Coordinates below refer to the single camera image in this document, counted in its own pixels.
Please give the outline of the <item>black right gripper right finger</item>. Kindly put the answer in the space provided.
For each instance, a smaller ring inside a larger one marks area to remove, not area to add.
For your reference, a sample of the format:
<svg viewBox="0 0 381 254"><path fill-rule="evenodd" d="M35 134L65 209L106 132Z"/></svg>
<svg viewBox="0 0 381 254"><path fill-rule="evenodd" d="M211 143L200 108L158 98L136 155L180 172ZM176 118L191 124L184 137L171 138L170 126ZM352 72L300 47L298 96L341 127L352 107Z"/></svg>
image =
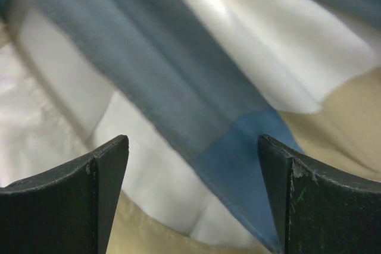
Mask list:
<svg viewBox="0 0 381 254"><path fill-rule="evenodd" d="M258 156L282 253L380 253L380 183L270 136Z"/></svg>

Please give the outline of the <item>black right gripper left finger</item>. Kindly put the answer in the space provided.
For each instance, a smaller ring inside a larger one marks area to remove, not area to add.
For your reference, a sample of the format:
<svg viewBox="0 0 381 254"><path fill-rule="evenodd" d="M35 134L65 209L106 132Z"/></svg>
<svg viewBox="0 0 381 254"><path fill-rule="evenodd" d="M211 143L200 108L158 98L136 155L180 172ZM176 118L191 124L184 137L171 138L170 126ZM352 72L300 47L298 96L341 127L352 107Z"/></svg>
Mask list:
<svg viewBox="0 0 381 254"><path fill-rule="evenodd" d="M128 155L119 135L1 188L1 253L105 253Z"/></svg>

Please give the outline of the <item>white pillow with yellow band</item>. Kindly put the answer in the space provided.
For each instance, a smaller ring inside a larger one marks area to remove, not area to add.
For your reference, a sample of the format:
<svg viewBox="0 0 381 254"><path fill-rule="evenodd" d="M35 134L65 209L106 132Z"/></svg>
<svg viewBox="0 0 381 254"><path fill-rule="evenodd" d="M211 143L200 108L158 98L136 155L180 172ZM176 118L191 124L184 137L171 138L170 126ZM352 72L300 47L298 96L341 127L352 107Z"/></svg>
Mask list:
<svg viewBox="0 0 381 254"><path fill-rule="evenodd" d="M1 185L130 140L108 253L251 253L257 240L33 8L1 26Z"/></svg>

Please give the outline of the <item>blue tan white checked pillowcase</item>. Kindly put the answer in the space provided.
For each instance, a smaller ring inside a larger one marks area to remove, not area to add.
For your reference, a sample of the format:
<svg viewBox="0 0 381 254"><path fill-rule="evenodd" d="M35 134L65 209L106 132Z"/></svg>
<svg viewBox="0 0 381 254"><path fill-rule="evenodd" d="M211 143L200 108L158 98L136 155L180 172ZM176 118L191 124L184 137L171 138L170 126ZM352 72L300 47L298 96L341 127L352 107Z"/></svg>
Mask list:
<svg viewBox="0 0 381 254"><path fill-rule="evenodd" d="M251 253L282 253L261 136L380 183L380 0L1 0L1 26L29 8L191 167Z"/></svg>

